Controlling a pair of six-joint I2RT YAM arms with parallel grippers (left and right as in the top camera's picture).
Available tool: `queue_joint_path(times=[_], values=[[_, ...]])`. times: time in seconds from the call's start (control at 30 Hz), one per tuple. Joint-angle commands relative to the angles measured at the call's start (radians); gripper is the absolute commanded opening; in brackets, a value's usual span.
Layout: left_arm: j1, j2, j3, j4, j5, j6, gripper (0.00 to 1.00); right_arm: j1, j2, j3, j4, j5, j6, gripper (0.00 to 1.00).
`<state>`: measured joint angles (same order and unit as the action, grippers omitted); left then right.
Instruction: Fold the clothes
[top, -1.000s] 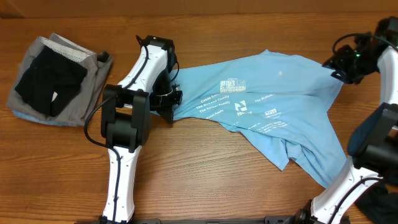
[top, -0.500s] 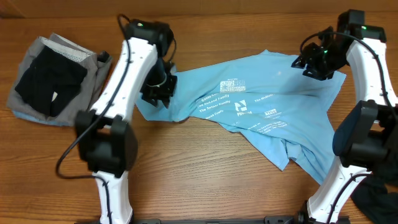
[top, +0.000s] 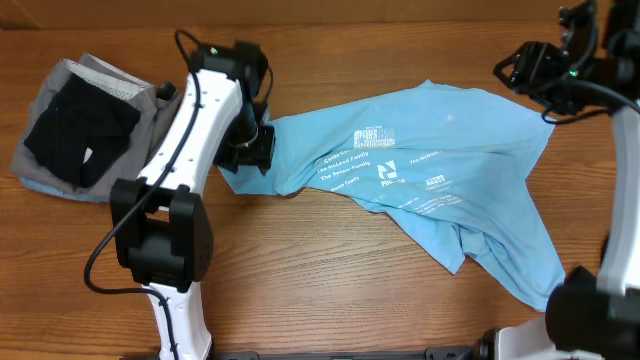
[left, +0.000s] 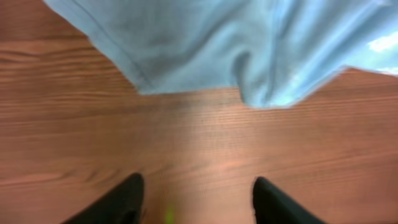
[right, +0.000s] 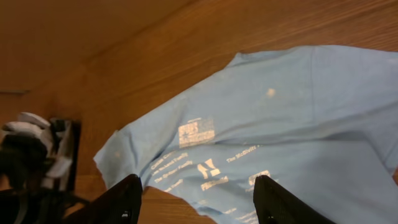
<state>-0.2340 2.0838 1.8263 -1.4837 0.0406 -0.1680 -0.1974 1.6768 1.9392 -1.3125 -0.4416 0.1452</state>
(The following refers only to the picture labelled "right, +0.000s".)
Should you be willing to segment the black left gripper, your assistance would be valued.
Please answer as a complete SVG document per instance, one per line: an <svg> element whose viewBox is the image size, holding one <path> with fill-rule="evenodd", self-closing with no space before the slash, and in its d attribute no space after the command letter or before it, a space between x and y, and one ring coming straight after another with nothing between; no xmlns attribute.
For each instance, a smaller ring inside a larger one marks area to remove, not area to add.
<svg viewBox="0 0 398 224"><path fill-rule="evenodd" d="M22 112L1 126L1 223L63 223L74 194L81 124Z"/></svg>

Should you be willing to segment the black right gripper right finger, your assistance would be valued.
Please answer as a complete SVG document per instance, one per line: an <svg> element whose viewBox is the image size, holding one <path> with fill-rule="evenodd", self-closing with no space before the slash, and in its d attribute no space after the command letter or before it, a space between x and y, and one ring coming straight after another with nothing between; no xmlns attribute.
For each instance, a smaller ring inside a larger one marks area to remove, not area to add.
<svg viewBox="0 0 398 224"><path fill-rule="evenodd" d="M253 202L259 224L335 224L267 175L256 177Z"/></svg>

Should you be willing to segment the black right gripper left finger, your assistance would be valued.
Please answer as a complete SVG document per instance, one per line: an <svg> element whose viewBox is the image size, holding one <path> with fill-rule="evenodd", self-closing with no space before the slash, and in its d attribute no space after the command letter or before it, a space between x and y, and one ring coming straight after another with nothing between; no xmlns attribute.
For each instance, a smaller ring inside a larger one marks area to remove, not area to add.
<svg viewBox="0 0 398 224"><path fill-rule="evenodd" d="M67 216L69 224L137 224L142 203L141 179L131 174L87 206Z"/></svg>

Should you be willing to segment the light blue printed t-shirt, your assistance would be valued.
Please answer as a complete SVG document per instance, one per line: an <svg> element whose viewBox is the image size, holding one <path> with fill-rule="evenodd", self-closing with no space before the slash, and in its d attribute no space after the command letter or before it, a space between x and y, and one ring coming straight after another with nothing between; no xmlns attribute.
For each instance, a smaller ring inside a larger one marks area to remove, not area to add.
<svg viewBox="0 0 398 224"><path fill-rule="evenodd" d="M396 223L397 53L339 45L237 54L129 123L94 158L217 223L256 223L267 175L336 223Z"/></svg>

